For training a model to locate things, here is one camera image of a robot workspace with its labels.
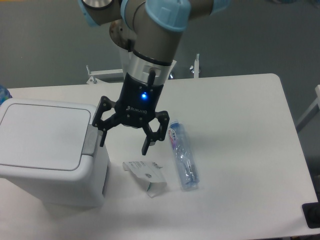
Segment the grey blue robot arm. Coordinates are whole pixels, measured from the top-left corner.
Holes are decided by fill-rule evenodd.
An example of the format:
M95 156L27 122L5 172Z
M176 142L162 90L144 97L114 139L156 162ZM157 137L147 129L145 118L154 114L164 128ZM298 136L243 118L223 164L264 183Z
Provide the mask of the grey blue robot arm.
M110 24L109 34L128 53L124 82L117 101L100 98L92 124L103 137L118 125L143 129L145 155L163 141L167 111L156 111L175 53L190 20L226 9L228 0L80 0L90 26Z

